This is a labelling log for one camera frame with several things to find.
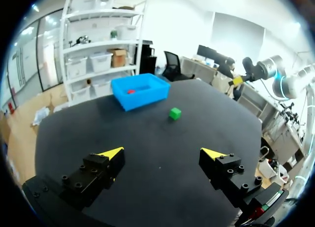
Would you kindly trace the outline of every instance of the yellow tip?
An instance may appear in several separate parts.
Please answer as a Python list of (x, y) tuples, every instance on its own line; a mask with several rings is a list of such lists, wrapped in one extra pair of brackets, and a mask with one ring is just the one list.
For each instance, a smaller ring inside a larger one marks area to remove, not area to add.
[(99, 153), (97, 155), (101, 156), (106, 156), (109, 158), (109, 160), (111, 160), (120, 150), (124, 150), (123, 147), (119, 147), (119, 148), (116, 148), (116, 149), (113, 149), (113, 150), (110, 150), (110, 151), (107, 151), (107, 152), (103, 152), (103, 153)]
[(227, 156), (226, 154), (215, 152), (207, 148), (201, 148), (201, 149), (204, 150), (208, 154), (208, 156), (210, 156), (211, 159), (213, 160), (215, 160), (217, 157), (220, 157), (220, 156)]

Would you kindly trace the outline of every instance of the red object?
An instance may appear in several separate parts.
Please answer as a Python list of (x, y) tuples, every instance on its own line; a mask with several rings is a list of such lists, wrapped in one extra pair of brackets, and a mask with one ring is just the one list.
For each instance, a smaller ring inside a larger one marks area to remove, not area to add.
[(9, 110), (10, 110), (10, 113), (13, 114), (14, 113), (14, 109), (13, 109), (13, 106), (12, 106), (12, 103), (8, 103), (8, 107), (9, 107)]
[(262, 214), (264, 214), (264, 210), (261, 207), (257, 207), (255, 211), (249, 216), (249, 219), (258, 219)]

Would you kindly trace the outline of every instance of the black table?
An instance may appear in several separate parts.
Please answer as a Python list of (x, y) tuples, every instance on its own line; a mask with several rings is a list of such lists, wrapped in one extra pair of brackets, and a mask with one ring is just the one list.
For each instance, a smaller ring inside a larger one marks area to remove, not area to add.
[[(182, 117), (171, 121), (171, 108)], [(198, 165), (201, 147), (235, 153), (254, 176), (261, 124), (199, 80), (171, 84), (167, 100), (124, 112), (114, 96), (57, 112), (39, 127), (35, 168), (61, 180), (87, 154), (123, 146), (126, 164), (84, 213), (116, 227), (225, 227), (236, 217)]]

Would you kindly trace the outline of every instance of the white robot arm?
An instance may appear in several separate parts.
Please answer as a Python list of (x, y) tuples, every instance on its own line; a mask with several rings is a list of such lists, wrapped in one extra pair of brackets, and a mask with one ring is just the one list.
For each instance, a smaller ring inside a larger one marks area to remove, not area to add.
[[(315, 163), (315, 64), (308, 65), (297, 74), (287, 76), (280, 56), (273, 56), (260, 61), (253, 66), (250, 59), (244, 59), (243, 65), (247, 71), (246, 79), (256, 81), (274, 77), (273, 92), (279, 99), (294, 99), (306, 89), (308, 101), (307, 127), (303, 140), (303, 152), (307, 156), (299, 174), (295, 177), (293, 185), (289, 189), (288, 198), (298, 198), (304, 187)], [(278, 220), (283, 219), (292, 207), (292, 203), (285, 202), (282, 208), (275, 214)]]

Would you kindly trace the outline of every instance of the white container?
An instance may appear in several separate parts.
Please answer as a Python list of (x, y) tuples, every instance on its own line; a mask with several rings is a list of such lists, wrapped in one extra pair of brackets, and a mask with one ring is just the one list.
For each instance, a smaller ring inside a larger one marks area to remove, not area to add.
[(130, 76), (127, 72), (109, 73), (102, 76), (102, 79), (95, 80), (92, 85), (95, 89), (96, 97), (104, 97), (113, 94), (111, 81), (116, 78), (123, 78)]
[(286, 184), (288, 182), (289, 179), (290, 179), (290, 177), (289, 177), (286, 169), (282, 165), (279, 165), (278, 173), (275, 177), (273, 177), (271, 179), (271, 182), (277, 183), (282, 187), (284, 184)]
[(117, 30), (118, 40), (136, 40), (137, 39), (137, 26), (134, 25), (121, 25), (115, 27)]
[(263, 162), (258, 163), (258, 170), (266, 179), (270, 179), (277, 174), (268, 163), (268, 159), (265, 159)]
[(87, 73), (87, 57), (71, 58), (65, 63), (69, 79), (83, 76)]
[(107, 71), (110, 69), (113, 53), (100, 52), (90, 56), (94, 72)]
[(71, 92), (72, 95), (73, 95), (72, 101), (73, 101), (74, 105), (82, 103), (82, 102), (85, 102), (85, 101), (88, 101), (88, 100), (91, 99), (90, 87), (91, 86), (87, 86), (87, 87), (85, 87), (83, 89), (77, 90), (75, 92)]
[(95, 0), (94, 9), (111, 9), (114, 0)]
[(110, 81), (106, 82), (99, 82), (97, 84), (93, 84), (93, 87), (95, 89), (96, 97), (103, 97), (112, 94), (111, 84)]

